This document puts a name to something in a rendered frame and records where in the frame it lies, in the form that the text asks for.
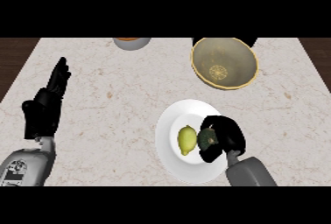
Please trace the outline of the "white plate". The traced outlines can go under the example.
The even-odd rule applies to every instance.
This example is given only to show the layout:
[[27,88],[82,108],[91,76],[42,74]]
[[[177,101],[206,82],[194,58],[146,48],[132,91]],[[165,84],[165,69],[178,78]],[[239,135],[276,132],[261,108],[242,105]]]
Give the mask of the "white plate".
[[199,147],[183,156],[177,143],[180,129],[188,125],[200,130],[205,116],[218,116],[216,109],[203,101],[193,99],[175,101],[163,110],[154,128],[154,148],[159,161],[172,177],[187,184],[212,181],[227,168],[225,155],[211,163],[202,161]]

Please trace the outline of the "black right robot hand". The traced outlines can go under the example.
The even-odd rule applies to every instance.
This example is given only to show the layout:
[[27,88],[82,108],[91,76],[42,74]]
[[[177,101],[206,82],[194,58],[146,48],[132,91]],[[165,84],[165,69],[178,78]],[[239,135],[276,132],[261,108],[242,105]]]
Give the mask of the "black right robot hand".
[[208,115],[202,120],[200,130],[206,128],[214,130],[216,143],[199,152],[200,159],[211,163],[222,153],[230,151],[234,156],[240,156],[245,153],[245,139],[234,120],[222,115]]

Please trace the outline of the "grey cup with orange content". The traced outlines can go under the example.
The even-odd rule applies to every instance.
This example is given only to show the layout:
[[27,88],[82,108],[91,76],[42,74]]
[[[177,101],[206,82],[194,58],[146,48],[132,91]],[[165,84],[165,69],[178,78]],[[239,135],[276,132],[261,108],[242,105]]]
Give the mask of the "grey cup with orange content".
[[150,38],[113,38],[117,48],[126,51],[138,50],[149,42]]

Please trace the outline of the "yellow lemon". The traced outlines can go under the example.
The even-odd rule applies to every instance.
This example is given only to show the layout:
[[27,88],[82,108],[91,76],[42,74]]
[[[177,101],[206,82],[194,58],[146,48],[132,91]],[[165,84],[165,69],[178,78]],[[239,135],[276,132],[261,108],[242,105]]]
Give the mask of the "yellow lemon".
[[180,154],[185,156],[196,145],[196,131],[188,125],[185,125],[178,131],[177,143],[180,147]]

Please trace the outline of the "olive bowl with yellow rim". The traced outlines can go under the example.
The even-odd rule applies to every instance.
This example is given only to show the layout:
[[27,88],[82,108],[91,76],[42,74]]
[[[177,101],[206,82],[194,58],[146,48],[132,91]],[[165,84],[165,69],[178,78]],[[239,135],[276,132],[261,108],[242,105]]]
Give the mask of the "olive bowl with yellow rim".
[[237,38],[200,38],[190,48],[190,67],[212,88],[246,87],[258,74],[258,59]]

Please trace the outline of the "dark green squash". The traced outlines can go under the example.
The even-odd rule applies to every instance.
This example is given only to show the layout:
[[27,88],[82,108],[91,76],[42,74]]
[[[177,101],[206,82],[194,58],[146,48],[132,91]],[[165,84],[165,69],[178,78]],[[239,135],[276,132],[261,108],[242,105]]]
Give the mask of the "dark green squash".
[[197,134],[199,149],[202,151],[205,151],[209,148],[209,146],[216,144],[216,143],[218,143],[218,140],[216,140],[214,129],[211,129],[211,128],[202,129],[199,134]]

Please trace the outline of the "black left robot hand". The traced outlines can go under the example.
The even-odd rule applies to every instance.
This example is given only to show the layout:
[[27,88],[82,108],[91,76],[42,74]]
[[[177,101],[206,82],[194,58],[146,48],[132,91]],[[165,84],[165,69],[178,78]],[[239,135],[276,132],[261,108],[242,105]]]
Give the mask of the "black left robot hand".
[[66,58],[61,57],[52,68],[45,87],[38,89],[32,100],[21,102],[24,139],[51,137],[55,134],[69,76]]

